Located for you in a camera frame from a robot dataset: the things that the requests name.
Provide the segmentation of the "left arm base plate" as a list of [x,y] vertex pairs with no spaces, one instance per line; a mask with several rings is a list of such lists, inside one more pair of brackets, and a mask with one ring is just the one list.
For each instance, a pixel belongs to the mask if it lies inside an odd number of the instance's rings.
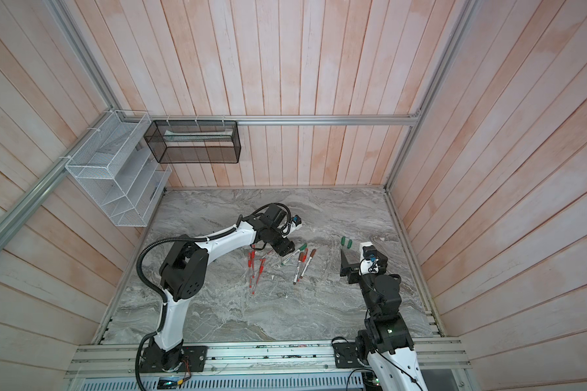
[[140,373],[159,372],[202,372],[205,367],[208,347],[205,345],[178,345],[164,351],[158,345],[147,346],[136,360],[136,368]]

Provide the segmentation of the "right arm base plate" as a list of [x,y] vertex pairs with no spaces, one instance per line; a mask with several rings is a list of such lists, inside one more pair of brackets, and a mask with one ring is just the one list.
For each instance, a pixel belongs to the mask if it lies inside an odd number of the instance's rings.
[[366,364],[360,359],[360,352],[355,342],[336,340],[331,345],[334,351],[336,368],[354,369],[366,367]]

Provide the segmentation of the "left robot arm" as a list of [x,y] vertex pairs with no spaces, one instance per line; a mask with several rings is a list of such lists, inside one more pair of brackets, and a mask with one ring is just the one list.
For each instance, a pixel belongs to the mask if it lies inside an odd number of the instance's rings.
[[[183,327],[189,300],[202,289],[210,263],[259,242],[285,257],[295,249],[288,235],[301,225],[300,216],[293,215],[286,205],[270,203],[248,216],[239,216],[229,228],[208,236],[168,237],[147,245],[137,258],[135,270],[141,282],[160,296],[162,308],[157,330],[140,342],[137,369],[172,372],[187,362]],[[166,243],[172,247],[159,268],[161,283],[155,284],[143,272],[143,260],[151,250]]]

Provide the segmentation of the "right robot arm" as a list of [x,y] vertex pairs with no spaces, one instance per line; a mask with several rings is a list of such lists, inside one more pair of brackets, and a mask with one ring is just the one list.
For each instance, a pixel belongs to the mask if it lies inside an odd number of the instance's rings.
[[359,286],[368,311],[355,339],[358,360],[383,390],[426,390],[414,341],[399,312],[401,277],[387,272],[387,256],[370,242],[360,248],[358,262],[350,262],[343,251],[340,257],[340,275]]

